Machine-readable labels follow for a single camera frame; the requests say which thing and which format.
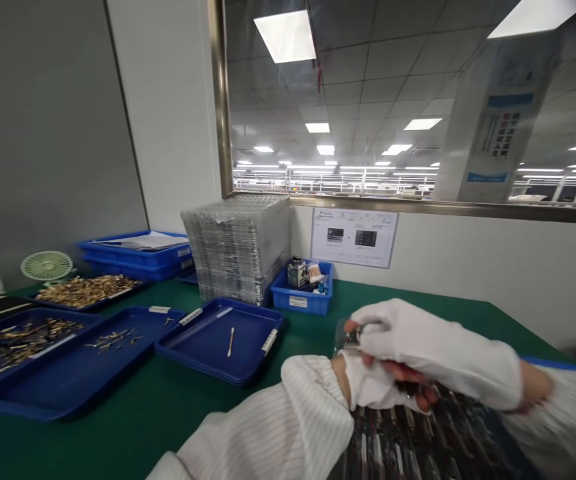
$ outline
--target small fan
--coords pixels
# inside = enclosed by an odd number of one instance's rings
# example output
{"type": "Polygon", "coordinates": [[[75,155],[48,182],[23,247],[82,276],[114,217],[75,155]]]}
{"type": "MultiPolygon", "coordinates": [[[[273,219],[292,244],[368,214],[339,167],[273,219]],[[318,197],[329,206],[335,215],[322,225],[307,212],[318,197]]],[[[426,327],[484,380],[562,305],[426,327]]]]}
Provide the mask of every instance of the small fan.
{"type": "Polygon", "coordinates": [[[21,262],[21,272],[28,278],[53,282],[68,275],[73,261],[63,252],[45,251],[28,255],[21,262]]]}

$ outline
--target green workbench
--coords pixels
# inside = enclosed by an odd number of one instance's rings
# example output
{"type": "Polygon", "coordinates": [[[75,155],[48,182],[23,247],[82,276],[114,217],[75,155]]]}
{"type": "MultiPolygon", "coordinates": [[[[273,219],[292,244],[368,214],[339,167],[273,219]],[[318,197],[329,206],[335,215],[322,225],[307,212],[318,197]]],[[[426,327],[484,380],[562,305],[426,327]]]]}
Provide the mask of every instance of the green workbench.
{"type": "MultiPolygon", "coordinates": [[[[260,380],[251,387],[234,387],[154,356],[78,420],[44,424],[0,414],[0,480],[144,479],[160,456],[166,450],[178,450],[208,413],[230,410],[255,391],[279,382],[281,364],[288,357],[330,356],[339,319],[363,305],[395,297],[507,342],[520,355],[567,360],[488,302],[338,280],[334,292],[327,317],[284,311],[287,328],[275,342],[260,380]]],[[[198,287],[170,280],[119,301],[101,314],[108,317],[133,305],[192,312],[201,304],[198,287]]]]}

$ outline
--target stack of plastic trays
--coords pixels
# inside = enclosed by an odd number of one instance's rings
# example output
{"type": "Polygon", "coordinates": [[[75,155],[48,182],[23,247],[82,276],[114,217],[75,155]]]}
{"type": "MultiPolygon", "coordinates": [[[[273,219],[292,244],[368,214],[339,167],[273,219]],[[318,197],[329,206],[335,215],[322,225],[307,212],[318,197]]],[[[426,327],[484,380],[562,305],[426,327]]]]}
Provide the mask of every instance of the stack of plastic trays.
{"type": "Polygon", "coordinates": [[[268,303],[290,259],[289,208],[285,195],[237,195],[181,213],[204,300],[268,303]]]}

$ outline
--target bottle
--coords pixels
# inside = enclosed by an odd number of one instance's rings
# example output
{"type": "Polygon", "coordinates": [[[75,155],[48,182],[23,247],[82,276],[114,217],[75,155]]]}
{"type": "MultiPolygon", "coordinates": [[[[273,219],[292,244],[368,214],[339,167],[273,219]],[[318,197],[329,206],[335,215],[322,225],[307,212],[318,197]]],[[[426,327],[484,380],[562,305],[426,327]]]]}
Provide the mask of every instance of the bottle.
{"type": "Polygon", "coordinates": [[[308,282],[306,262],[302,258],[293,257],[287,266],[288,286],[299,289],[308,282]]]}

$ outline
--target gloved hand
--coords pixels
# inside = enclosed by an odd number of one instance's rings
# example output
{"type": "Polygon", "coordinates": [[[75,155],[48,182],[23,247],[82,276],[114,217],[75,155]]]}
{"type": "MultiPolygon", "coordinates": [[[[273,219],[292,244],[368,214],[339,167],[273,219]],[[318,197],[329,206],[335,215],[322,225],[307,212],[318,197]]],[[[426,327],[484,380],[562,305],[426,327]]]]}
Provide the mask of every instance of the gloved hand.
{"type": "Polygon", "coordinates": [[[350,386],[351,411],[356,407],[389,409],[395,405],[405,405],[425,413],[430,410],[431,404],[437,402],[434,390],[428,386],[416,397],[408,398],[406,392],[395,386],[387,362],[377,360],[371,365],[365,365],[359,352],[342,350],[341,354],[346,362],[345,373],[350,386]]]}
{"type": "Polygon", "coordinates": [[[400,299],[360,308],[348,320],[346,331],[360,325],[364,328],[359,345],[365,354],[404,363],[490,408],[518,408],[523,388],[521,366],[509,345],[488,340],[400,299]]]}

